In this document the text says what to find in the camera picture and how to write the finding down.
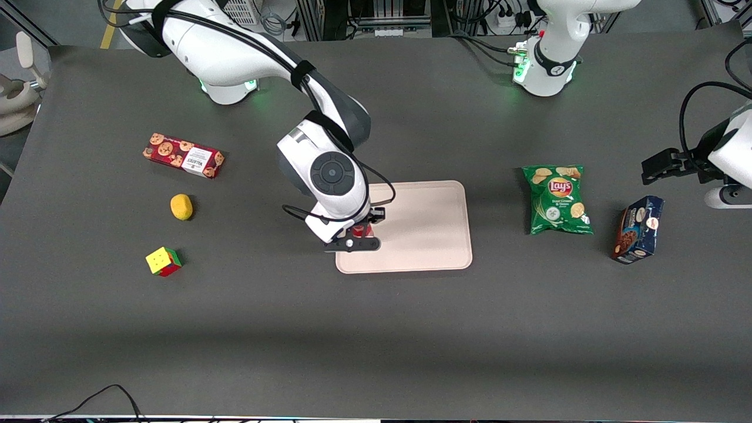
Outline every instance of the yellow potato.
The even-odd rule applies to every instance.
[[[185,194],[178,194],[170,200],[170,209],[172,214],[182,220],[187,221],[193,215],[193,204]]]

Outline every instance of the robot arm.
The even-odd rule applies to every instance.
[[[161,1],[126,0],[126,6],[132,11],[152,10]],[[141,25],[159,36],[157,41],[163,41],[201,80],[215,102],[239,102],[250,92],[248,81],[271,76],[290,81],[311,97],[317,111],[311,112],[277,143],[277,158],[285,176],[303,194],[317,200],[310,213],[302,212],[307,215],[308,227],[321,240],[336,246],[343,231],[354,225],[375,223],[383,217],[383,209],[371,209],[368,182],[352,155],[352,150],[365,142],[371,132],[371,118],[356,100],[276,39],[238,27],[213,0],[183,0],[170,11],[175,13],[165,18],[161,34],[153,32],[154,24],[147,20],[150,15],[146,12],[140,12],[142,17],[131,22],[146,21]],[[176,14],[210,20],[235,36],[181,19]],[[123,29],[123,35],[134,47],[150,53],[148,43],[137,41],[143,38],[143,33]],[[348,242],[344,250],[378,248],[373,242],[351,244]]]
[[[517,54],[521,70],[513,81],[536,96],[553,96],[572,79],[575,59],[590,34],[585,14],[615,13],[635,7],[640,0],[538,0],[548,16],[544,36],[535,36],[509,51]]]
[[[752,208],[752,102],[707,131],[686,153],[667,148],[642,162],[642,183],[697,174],[700,184],[723,181],[705,194],[712,208]]]

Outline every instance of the chip bag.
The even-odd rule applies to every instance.
[[[530,234],[548,229],[593,233],[580,198],[582,166],[526,166],[522,168],[532,191]]]

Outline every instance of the black strap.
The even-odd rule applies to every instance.
[[[334,120],[329,119],[328,116],[321,113],[320,111],[311,111],[311,113],[305,115],[305,119],[309,120],[322,128],[328,130],[336,139],[342,144],[342,147],[345,147],[347,151],[353,152],[355,150],[355,147],[353,147],[353,142],[350,140],[350,137],[347,136],[347,133],[342,129]]]
[[[575,57],[574,59],[567,60],[566,62],[557,62],[556,60],[551,60],[547,58],[541,51],[540,41],[535,45],[535,48],[532,52],[533,56],[535,56],[535,61],[538,62],[539,65],[543,66],[543,69],[546,69],[548,76],[559,76],[563,74],[567,69],[572,67],[572,63],[574,63],[577,59],[577,57]]]
[[[156,32],[160,40],[163,39],[162,28],[165,27],[167,12],[181,1],[183,0],[162,0],[157,6],[154,6],[154,10],[151,12],[151,23],[154,25],[154,32]]]
[[[308,75],[309,72],[315,71],[316,67],[307,60],[301,60],[300,63],[290,72],[290,82],[293,87],[300,90],[300,83],[303,82],[303,77]]]

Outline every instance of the power plug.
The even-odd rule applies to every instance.
[[[496,28],[502,31],[510,32],[517,23],[514,19],[514,15],[506,16],[506,14],[496,15]]]

